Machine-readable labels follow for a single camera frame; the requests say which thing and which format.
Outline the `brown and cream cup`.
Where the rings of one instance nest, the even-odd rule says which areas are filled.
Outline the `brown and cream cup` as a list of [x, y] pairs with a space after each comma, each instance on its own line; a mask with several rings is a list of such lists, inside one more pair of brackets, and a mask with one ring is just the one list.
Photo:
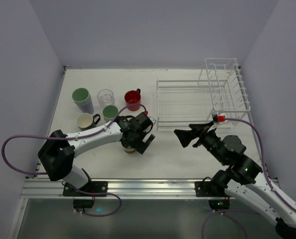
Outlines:
[[135, 153], [136, 150], [131, 148], [131, 147], [128, 147], [128, 148], [124, 148], [124, 151], [128, 154], [132, 154], [132, 153]]

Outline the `tall light green cup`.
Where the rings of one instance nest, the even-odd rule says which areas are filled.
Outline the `tall light green cup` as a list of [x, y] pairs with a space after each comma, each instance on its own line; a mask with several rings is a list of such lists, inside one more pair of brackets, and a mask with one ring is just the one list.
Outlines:
[[102, 113], [104, 121], [109, 122], [118, 114], [118, 108], [114, 105], [109, 105], [104, 107]]

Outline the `red mug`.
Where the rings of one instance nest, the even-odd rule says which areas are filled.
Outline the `red mug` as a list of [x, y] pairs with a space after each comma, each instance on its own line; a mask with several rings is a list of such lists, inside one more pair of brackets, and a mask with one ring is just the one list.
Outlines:
[[137, 111], [141, 103], [141, 89], [131, 90], [125, 93], [124, 96], [126, 106], [128, 106], [128, 110]]

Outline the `clear glass front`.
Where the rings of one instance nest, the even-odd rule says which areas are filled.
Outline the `clear glass front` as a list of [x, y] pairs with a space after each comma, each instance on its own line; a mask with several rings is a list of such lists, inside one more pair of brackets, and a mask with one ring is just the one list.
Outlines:
[[109, 89], [102, 89], [97, 94], [100, 106], [106, 107], [115, 103], [114, 93]]

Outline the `black mug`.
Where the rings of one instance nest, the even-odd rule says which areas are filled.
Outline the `black mug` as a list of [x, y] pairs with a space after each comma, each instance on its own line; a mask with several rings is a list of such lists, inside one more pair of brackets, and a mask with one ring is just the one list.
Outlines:
[[95, 114], [93, 115], [93, 122], [94, 122], [94, 127], [96, 127], [96, 125], [98, 124], [98, 122], [101, 120], [101, 116], [99, 114]]

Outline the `lavender cup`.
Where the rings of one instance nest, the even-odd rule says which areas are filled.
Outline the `lavender cup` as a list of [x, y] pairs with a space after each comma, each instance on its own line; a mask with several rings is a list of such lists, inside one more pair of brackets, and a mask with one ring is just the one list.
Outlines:
[[83, 113], [94, 113], [94, 107], [91, 96], [88, 96], [85, 101], [78, 103], [77, 106]]

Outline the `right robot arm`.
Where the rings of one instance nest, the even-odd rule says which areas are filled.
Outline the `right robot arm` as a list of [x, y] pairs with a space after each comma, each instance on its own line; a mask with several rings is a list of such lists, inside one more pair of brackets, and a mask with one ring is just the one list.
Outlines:
[[191, 124], [189, 130], [174, 130], [183, 147], [196, 139], [194, 148], [203, 146], [220, 164], [227, 166], [209, 182], [197, 183], [196, 188], [243, 201], [275, 225], [280, 237], [296, 239], [296, 202], [269, 178], [263, 166], [245, 154], [246, 147], [238, 136], [218, 137], [214, 128], [216, 123], [213, 120], [205, 124]]

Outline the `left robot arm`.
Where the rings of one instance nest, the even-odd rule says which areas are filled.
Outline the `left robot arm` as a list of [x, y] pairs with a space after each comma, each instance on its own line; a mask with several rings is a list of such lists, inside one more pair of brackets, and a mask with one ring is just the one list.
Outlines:
[[143, 154], [155, 136], [151, 130], [154, 118], [142, 112], [137, 116], [118, 116], [108, 123], [77, 133], [54, 131], [46, 140], [38, 158], [50, 181], [64, 180], [81, 189], [90, 180], [85, 170], [74, 165], [74, 159], [84, 152], [109, 143], [120, 142], [126, 152]]

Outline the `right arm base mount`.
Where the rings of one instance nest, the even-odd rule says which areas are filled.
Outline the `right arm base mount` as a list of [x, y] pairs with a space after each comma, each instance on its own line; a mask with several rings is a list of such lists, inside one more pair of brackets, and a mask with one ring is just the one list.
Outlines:
[[216, 178], [206, 177], [201, 181], [194, 182], [194, 190], [196, 197], [226, 197], [226, 184]]

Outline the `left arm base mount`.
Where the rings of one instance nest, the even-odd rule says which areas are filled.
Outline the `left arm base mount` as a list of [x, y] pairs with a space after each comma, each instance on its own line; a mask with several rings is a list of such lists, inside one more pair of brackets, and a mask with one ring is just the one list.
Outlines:
[[[80, 193], [78, 190], [75, 190], [68, 183], [63, 184], [63, 196], [65, 197], [90, 197], [88, 194]], [[108, 182], [107, 181], [92, 181], [88, 182], [85, 186], [83, 186], [81, 191], [96, 194], [96, 197], [105, 197], [108, 190]]]

